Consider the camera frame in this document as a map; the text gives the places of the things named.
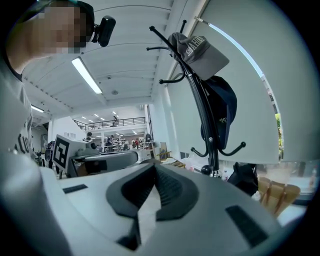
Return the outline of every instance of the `person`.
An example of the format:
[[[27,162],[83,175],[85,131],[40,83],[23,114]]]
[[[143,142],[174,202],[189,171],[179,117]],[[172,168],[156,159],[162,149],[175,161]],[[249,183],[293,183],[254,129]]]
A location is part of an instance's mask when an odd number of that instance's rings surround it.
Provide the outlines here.
[[[84,140],[85,142],[93,142],[94,140],[92,139],[92,132],[88,132],[86,134],[86,139]]]
[[[139,149],[139,140],[138,140],[138,138],[135,139],[135,145],[136,145],[136,149]]]
[[[1,93],[13,93],[24,105],[27,117],[17,138],[15,141],[13,138],[8,147],[9,151],[34,156],[32,108],[22,72],[34,60],[84,47],[94,32],[94,11],[91,5],[81,1],[49,1],[39,10],[29,9],[15,22],[13,28],[2,30],[5,43],[1,44],[0,76],[6,83],[1,85]]]
[[[114,136],[113,135],[111,135],[111,137],[108,137],[107,139],[106,139],[106,146],[112,146],[113,144],[114,144],[114,142],[113,142],[113,138],[114,138]]]
[[[129,150],[129,140],[124,139],[123,150]]]
[[[118,124],[119,124],[118,118],[114,115],[113,116],[113,127],[118,126]]]
[[[103,147],[101,146],[101,144],[98,146],[98,149],[100,153],[103,151]]]

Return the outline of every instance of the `ceiling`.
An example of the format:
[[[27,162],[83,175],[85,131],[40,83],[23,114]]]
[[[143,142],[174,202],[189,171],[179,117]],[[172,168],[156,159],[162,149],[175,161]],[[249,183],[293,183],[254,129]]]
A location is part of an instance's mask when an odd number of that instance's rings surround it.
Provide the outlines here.
[[[144,134],[145,130],[146,130],[145,128],[119,130],[119,131],[107,131],[107,130],[105,130],[104,131],[104,136],[105,137],[111,136],[111,135],[117,136],[116,134],[122,134],[124,136],[129,136],[129,135],[134,135],[134,131],[137,133],[137,135],[140,135],[140,134]],[[97,135],[101,136],[101,132],[94,132],[94,131],[91,131],[91,132],[92,132],[92,137],[93,138],[101,139],[100,137],[97,137]]]
[[[201,2],[85,1],[93,6],[96,24],[106,15],[115,18],[109,44],[100,47],[89,42],[79,54],[56,54],[34,61],[24,69],[22,79],[31,104],[44,110],[44,113],[33,111],[34,126],[52,118],[152,103],[159,79],[165,79],[170,68],[163,63],[163,55],[172,58],[165,50],[146,51],[147,47],[162,44],[159,37],[149,31],[149,26],[155,26],[168,38],[180,29],[183,19],[193,20],[193,11]],[[102,94],[95,94],[72,65],[71,61],[79,56],[102,89]]]

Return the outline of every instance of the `ceiling light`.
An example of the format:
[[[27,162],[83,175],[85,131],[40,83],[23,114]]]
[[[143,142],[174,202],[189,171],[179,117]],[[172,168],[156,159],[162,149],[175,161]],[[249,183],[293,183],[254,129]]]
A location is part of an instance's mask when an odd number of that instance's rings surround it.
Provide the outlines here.
[[[33,110],[39,111],[39,112],[41,112],[41,113],[45,112],[43,109],[38,108],[38,107],[36,107],[36,106],[34,106],[34,105],[31,105],[31,108],[32,108]]]
[[[96,94],[102,94],[101,89],[98,87],[92,76],[89,74],[87,68],[85,67],[83,61],[80,57],[74,59],[71,61],[76,70],[80,73],[80,75],[83,77],[83,79],[88,83],[88,85],[92,88],[92,90]]]

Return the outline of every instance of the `coat rack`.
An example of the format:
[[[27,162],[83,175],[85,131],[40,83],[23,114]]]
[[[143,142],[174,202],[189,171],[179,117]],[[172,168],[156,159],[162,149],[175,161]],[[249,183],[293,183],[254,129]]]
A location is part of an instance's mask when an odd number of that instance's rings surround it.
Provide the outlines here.
[[[183,20],[180,33],[183,32],[186,20]],[[194,73],[194,71],[183,61],[181,55],[173,47],[173,45],[159,32],[154,26],[150,26],[149,30],[154,32],[160,39],[162,39],[168,47],[158,46],[158,47],[147,47],[146,50],[157,50],[164,49],[173,52],[177,58],[178,63],[182,71],[182,76],[176,80],[159,80],[159,84],[173,84],[181,82],[186,78],[190,84],[192,94],[195,99],[195,103],[199,112],[200,120],[202,123],[204,142],[205,142],[205,153],[202,154],[198,152],[194,147],[191,151],[196,153],[198,156],[204,158],[209,155],[208,165],[204,165],[201,172],[205,175],[210,175],[213,177],[221,178],[221,173],[219,171],[219,155],[218,151],[224,156],[232,156],[237,153],[240,149],[246,146],[245,142],[241,144],[232,152],[225,153],[222,148],[220,148],[220,138],[217,130],[217,125],[214,119],[214,114],[209,104],[209,100],[202,85],[202,80]]]

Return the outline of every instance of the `wooden chair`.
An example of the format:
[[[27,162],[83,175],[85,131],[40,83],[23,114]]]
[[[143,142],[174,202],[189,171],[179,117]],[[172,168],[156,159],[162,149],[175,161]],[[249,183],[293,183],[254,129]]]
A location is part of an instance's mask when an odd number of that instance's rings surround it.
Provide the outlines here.
[[[300,194],[300,188],[296,185],[275,182],[265,177],[258,179],[258,191],[261,194],[260,203],[275,217],[278,217]]]

